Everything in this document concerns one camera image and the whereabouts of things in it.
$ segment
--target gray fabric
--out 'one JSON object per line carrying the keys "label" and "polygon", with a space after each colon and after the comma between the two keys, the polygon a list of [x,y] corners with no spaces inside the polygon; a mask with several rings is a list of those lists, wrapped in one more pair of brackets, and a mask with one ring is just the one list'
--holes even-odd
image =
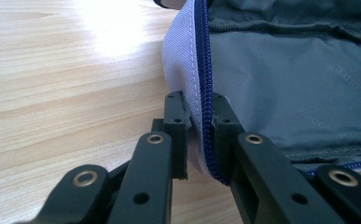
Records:
{"label": "gray fabric", "polygon": [[214,91],[248,132],[301,169],[361,161],[361,0],[213,0],[209,16]]}
{"label": "gray fabric", "polygon": [[361,46],[325,35],[211,34],[214,90],[292,162],[361,155]]}
{"label": "gray fabric", "polygon": [[361,32],[361,0],[212,0],[209,16],[287,25],[329,22]]}

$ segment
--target wood grain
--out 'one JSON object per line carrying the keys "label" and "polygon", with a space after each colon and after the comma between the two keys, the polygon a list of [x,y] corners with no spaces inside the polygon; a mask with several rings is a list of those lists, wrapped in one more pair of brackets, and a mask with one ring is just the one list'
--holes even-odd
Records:
{"label": "wood grain", "polygon": [[[168,93],[152,0],[0,0],[0,223],[29,220],[81,164],[127,161]],[[189,168],[173,223],[241,223],[229,189]]]}

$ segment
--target screw hole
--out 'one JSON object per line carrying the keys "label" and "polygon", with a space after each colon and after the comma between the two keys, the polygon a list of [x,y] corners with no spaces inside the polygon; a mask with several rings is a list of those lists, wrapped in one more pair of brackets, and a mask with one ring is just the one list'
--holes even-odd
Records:
{"label": "screw hole", "polygon": [[150,197],[146,193],[138,193],[134,195],[133,202],[137,204],[144,204],[147,203]]}
{"label": "screw hole", "polygon": [[335,174],[335,176],[341,181],[345,181],[345,182],[351,182],[352,181],[352,179],[347,175]]}
{"label": "screw hole", "polygon": [[94,171],[83,171],[73,178],[73,185],[79,188],[87,187],[98,179],[98,173]]}
{"label": "screw hole", "polygon": [[159,134],[152,134],[152,135],[148,136],[147,142],[151,143],[151,144],[159,144],[159,143],[163,142],[163,137]]}
{"label": "screw hole", "polygon": [[246,136],[246,141],[251,144],[261,144],[263,142],[262,138],[255,134],[250,134]]}
{"label": "screw hole", "polygon": [[328,172],[328,176],[335,182],[346,187],[356,187],[358,185],[358,181],[354,176],[341,170],[331,170]]}
{"label": "screw hole", "polygon": [[300,204],[307,204],[308,203],[308,199],[305,198],[305,196],[303,196],[302,194],[294,193],[294,194],[291,195],[291,198],[296,203],[300,203]]}

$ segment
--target black plastic part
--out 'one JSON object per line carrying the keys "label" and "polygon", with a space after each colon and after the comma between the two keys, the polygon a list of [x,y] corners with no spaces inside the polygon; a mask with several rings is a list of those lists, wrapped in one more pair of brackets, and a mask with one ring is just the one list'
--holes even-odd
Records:
{"label": "black plastic part", "polygon": [[317,170],[314,182],[348,223],[361,223],[361,175],[344,167],[325,165]]}
{"label": "black plastic part", "polygon": [[163,4],[161,4],[160,0],[154,0],[154,3],[157,4],[157,6],[159,6],[159,7],[168,8],[168,7],[164,6]]}
{"label": "black plastic part", "polygon": [[165,97],[163,131],[173,139],[173,178],[187,178],[187,130],[191,126],[189,109],[181,91]]}
{"label": "black plastic part", "polygon": [[137,143],[107,223],[170,223],[172,138],[143,135]]}
{"label": "black plastic part", "polygon": [[223,95],[214,94],[214,106],[212,134],[215,158],[220,172],[229,178],[234,163],[232,150],[237,146],[238,134],[244,133],[244,129]]}
{"label": "black plastic part", "polygon": [[122,179],[127,172],[129,164],[130,162],[127,161],[108,174],[110,178],[110,187],[112,189],[111,192],[116,192],[119,190],[119,187],[121,187]]}
{"label": "black plastic part", "polygon": [[[255,142],[247,141],[246,136]],[[241,133],[238,142],[235,156],[241,166],[235,168],[242,170],[234,174],[243,172],[257,196],[257,204],[248,204],[242,196],[247,192],[242,191],[250,189],[231,185],[241,214],[250,214],[246,209],[251,207],[256,211],[251,216],[254,223],[344,223],[270,139],[259,133]],[[237,183],[246,181],[239,177],[233,177]]]}
{"label": "black plastic part", "polygon": [[163,132],[163,119],[153,119],[151,132]]}
{"label": "black plastic part", "polygon": [[[83,172],[95,172],[97,178],[88,186],[74,184],[74,179]],[[91,180],[84,174],[78,183]],[[110,201],[109,176],[105,168],[83,165],[68,172],[50,193],[38,216],[29,224],[42,223],[99,223],[104,218],[104,209]]]}

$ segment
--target bag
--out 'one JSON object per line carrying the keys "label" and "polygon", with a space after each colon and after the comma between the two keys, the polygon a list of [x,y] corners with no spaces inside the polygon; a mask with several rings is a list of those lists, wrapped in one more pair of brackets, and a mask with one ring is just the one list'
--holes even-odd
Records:
{"label": "bag", "polygon": [[223,178],[211,141],[213,92],[296,168],[361,169],[361,0],[187,0],[162,60],[170,91],[189,103],[188,158],[203,174]]}

